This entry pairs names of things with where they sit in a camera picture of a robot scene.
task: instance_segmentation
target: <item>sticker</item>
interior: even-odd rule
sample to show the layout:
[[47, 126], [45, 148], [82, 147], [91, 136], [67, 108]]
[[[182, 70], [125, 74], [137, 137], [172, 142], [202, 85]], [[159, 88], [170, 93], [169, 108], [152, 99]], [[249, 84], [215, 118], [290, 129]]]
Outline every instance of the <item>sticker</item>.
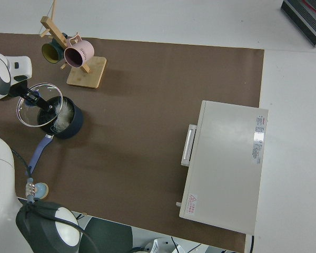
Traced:
[[254, 142], [252, 149], [252, 162], [260, 164], [262, 161], [262, 149], [264, 142], [264, 130], [266, 126], [266, 119], [264, 116], [259, 115], [256, 119], [256, 126], [254, 131]]
[[195, 206], [198, 196], [196, 194], [189, 194], [189, 198], [187, 200], [187, 210], [186, 213], [188, 215], [194, 215], [195, 213]]

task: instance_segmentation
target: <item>cable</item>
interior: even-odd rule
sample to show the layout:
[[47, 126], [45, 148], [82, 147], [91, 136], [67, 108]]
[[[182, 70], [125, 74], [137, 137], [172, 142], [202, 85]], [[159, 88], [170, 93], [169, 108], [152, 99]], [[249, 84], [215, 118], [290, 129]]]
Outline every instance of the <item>cable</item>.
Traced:
[[174, 242], [174, 240], [173, 240], [173, 237], [171, 236], [171, 239], [172, 239], [172, 241], [173, 241], [173, 244], [174, 244], [174, 246], [175, 246], [175, 249], [177, 250], [177, 252], [179, 253], [179, 250], [178, 250], [178, 247], [177, 247], [177, 244], [175, 244], [175, 242]]
[[197, 245], [197, 246], [195, 246], [193, 249], [191, 249], [190, 251], [188, 251], [187, 253], [190, 253], [190, 252], [192, 252], [192, 251], [194, 251], [197, 247], [199, 247], [201, 244], [199, 244], [199, 245]]
[[27, 171], [28, 176], [31, 178], [32, 177], [31, 168], [28, 166], [25, 159], [23, 159], [23, 157], [21, 155], [19, 155], [19, 153], [16, 152], [14, 149], [11, 148], [11, 151], [14, 155], [16, 155], [16, 157], [19, 158], [20, 161], [22, 161], [23, 165], [26, 167], [26, 171]]
[[251, 250], [249, 251], [249, 253], [253, 253], [253, 248], [254, 248], [254, 236], [252, 236]]
[[80, 226], [78, 226], [75, 223], [72, 223], [70, 221], [64, 220], [64, 219], [60, 219], [60, 218], [57, 218], [57, 217], [52, 217], [52, 216], [46, 215], [46, 214], [36, 210], [35, 206], [32, 205], [32, 203], [29, 204], [29, 207], [30, 207], [31, 212], [33, 212], [34, 214], [36, 214], [36, 215], [38, 215], [38, 216], [40, 216], [40, 217], [42, 217], [44, 219], [56, 221], [56, 222], [59, 222], [59, 223], [63, 223], [63, 224], [66, 224], [68, 226], [71, 226], [71, 227], [75, 228], [76, 230], [78, 230], [79, 232], [81, 232], [82, 234], [84, 234], [86, 236], [86, 238], [93, 245], [95, 252], [96, 253], [100, 253], [100, 251], [98, 250], [98, 248], [97, 248], [96, 244], [94, 243], [93, 239], [91, 239], [91, 237]]

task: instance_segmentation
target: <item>black cable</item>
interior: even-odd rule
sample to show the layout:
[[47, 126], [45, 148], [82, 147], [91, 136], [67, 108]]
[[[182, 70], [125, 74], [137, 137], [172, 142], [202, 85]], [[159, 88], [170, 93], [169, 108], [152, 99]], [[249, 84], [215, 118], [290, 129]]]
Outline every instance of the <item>black cable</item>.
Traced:
[[16, 155], [16, 157], [19, 158], [20, 161], [22, 161], [23, 165], [26, 167], [26, 171], [27, 171], [28, 176], [31, 178], [32, 177], [31, 168], [28, 166], [25, 159], [23, 159], [23, 157], [21, 155], [19, 155], [19, 153], [16, 152], [14, 149], [11, 148], [11, 151], [14, 155]]
[[61, 219], [61, 218], [57, 218], [57, 217], [52, 217], [52, 216], [49, 216], [49, 215], [46, 215], [38, 210], [36, 210], [36, 208], [33, 206], [32, 203], [30, 203], [30, 210], [31, 212], [33, 212], [34, 214], [44, 218], [44, 219], [47, 219], [47, 220], [52, 220], [52, 221], [56, 221], [56, 222], [59, 222], [59, 223], [63, 223], [63, 224], [66, 224], [68, 226], [71, 226], [73, 228], [75, 228], [76, 230], [78, 230], [79, 232], [81, 232], [82, 234], [84, 234], [87, 239], [90, 241], [90, 243], [93, 245], [94, 247], [94, 250], [96, 251], [96, 253], [100, 253], [100, 251], [98, 250], [96, 244], [94, 243], [93, 239], [91, 239], [91, 237], [85, 232], [85, 230], [83, 228], [81, 228], [80, 226], [76, 225], [75, 223], [72, 223], [70, 221], [67, 221], [67, 220], [64, 220], [64, 219]]
[[194, 251], [197, 247], [199, 247], [201, 244], [198, 244], [197, 246], [195, 246], [193, 249], [191, 249], [190, 251], [188, 251], [187, 253], [190, 253], [192, 251]]
[[178, 250], [178, 247], [177, 247], [177, 244], [175, 244], [175, 242], [174, 242], [174, 240], [173, 240], [173, 237], [171, 236], [171, 239], [172, 239], [172, 241], [173, 241], [173, 244], [174, 244], [174, 246], [175, 246], [175, 249], [177, 250], [177, 252], [179, 253], [179, 250]]
[[128, 253], [135, 253], [135, 252], [138, 252], [138, 251], [144, 251], [144, 249], [145, 248], [143, 248], [143, 247], [134, 247], [134, 248], [130, 249], [128, 251]]
[[253, 253], [253, 248], [254, 248], [254, 236], [252, 236], [251, 250], [249, 251], [249, 253]]

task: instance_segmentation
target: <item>brown table mat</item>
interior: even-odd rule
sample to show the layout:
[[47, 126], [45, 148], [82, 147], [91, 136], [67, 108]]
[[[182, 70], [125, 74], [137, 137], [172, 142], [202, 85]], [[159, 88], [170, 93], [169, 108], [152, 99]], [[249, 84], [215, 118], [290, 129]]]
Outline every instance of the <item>brown table mat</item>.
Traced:
[[[48, 82], [81, 108], [84, 124], [71, 139], [54, 138], [43, 152], [36, 182], [50, 187], [48, 201], [71, 210], [167, 235], [243, 251], [245, 235], [182, 219], [187, 167], [180, 165], [189, 124], [201, 101], [258, 107], [263, 50], [88, 38], [107, 58], [97, 90], [66, 84], [70, 68], [48, 63], [38, 35], [0, 34], [0, 53], [27, 55], [33, 77]], [[16, 116], [18, 98], [0, 101], [0, 138], [27, 162], [44, 136]], [[24, 197], [16, 160], [16, 193]]]

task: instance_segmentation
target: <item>wooden peg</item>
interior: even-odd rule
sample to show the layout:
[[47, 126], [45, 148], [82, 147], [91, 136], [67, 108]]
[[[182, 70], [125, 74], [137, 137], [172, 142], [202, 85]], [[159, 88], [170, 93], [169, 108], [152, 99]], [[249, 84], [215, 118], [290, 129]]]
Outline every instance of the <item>wooden peg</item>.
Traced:
[[89, 68], [88, 64], [86, 64], [86, 63], [81, 66], [81, 70], [83, 70], [85, 73], [90, 72], [90, 68]]
[[58, 42], [58, 44], [63, 48], [67, 48], [67, 41], [64, 35], [61, 33], [61, 31], [57, 28], [57, 26], [54, 24], [52, 19], [50, 17], [44, 16], [41, 18], [41, 24], [47, 28], [50, 29], [51, 35], [54, 37], [54, 39]]
[[68, 63], [64, 63], [61, 67], [60, 67], [60, 69], [62, 70], [62, 69], [64, 69], [65, 67], [67, 67], [67, 65], [68, 65]]
[[46, 35], [47, 33], [49, 33], [50, 29], [46, 29], [44, 30], [44, 32], [42, 34], [40, 34], [40, 37], [44, 37], [44, 35]]

